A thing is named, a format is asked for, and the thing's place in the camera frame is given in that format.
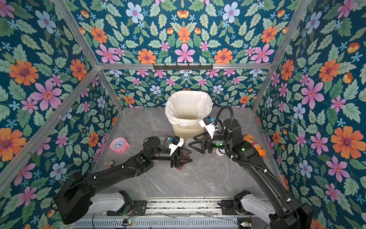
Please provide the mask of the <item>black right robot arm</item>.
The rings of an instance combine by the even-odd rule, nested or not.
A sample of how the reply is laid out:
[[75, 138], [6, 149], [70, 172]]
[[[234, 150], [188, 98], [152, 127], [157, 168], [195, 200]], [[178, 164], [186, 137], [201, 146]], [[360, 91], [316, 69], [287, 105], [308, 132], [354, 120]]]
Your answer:
[[302, 204], [289, 193], [264, 162], [266, 151], [251, 134], [242, 134], [233, 109], [227, 108], [230, 118], [220, 120], [221, 108], [215, 118], [201, 119], [205, 130], [188, 141], [188, 146], [202, 154], [214, 149], [246, 170], [267, 196], [266, 203], [247, 190], [234, 196], [232, 208], [238, 214], [251, 213], [267, 223], [271, 229], [309, 229], [313, 220], [312, 207]]

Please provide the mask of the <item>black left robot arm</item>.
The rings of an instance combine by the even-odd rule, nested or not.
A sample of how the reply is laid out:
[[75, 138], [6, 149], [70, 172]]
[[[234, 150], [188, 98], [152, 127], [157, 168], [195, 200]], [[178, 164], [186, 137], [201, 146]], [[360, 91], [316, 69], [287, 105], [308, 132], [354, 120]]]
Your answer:
[[64, 225], [71, 225], [86, 214], [96, 212], [129, 214], [132, 211], [132, 200], [125, 191], [112, 194], [101, 194], [100, 191], [146, 173], [153, 168], [155, 160], [167, 160], [173, 168], [192, 162], [192, 159], [181, 153], [182, 144], [183, 141], [176, 136], [167, 147], [161, 144], [159, 137], [149, 137], [138, 154], [120, 165], [91, 174], [76, 172], [69, 176], [51, 205], [56, 206]]

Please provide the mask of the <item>white jar lid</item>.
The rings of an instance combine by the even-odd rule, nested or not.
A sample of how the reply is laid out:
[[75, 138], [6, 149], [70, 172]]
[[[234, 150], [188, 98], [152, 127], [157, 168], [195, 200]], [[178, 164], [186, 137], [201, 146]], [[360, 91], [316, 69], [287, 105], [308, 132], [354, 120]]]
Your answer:
[[219, 149], [219, 148], [217, 148], [217, 149], [215, 150], [215, 153], [216, 153], [218, 156], [225, 156], [225, 155], [226, 155], [225, 150], [224, 150], [224, 149]]

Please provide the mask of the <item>clear jar with tea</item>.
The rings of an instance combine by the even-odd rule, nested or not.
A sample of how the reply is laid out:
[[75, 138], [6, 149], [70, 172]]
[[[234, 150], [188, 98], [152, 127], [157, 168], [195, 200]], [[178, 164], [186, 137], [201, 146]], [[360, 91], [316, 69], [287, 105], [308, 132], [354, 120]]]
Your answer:
[[184, 152], [184, 153], [181, 153], [181, 156], [183, 157], [183, 159], [179, 160], [179, 162], [178, 162], [179, 166], [176, 167], [177, 170], [183, 170], [188, 163], [192, 162], [190, 153]]

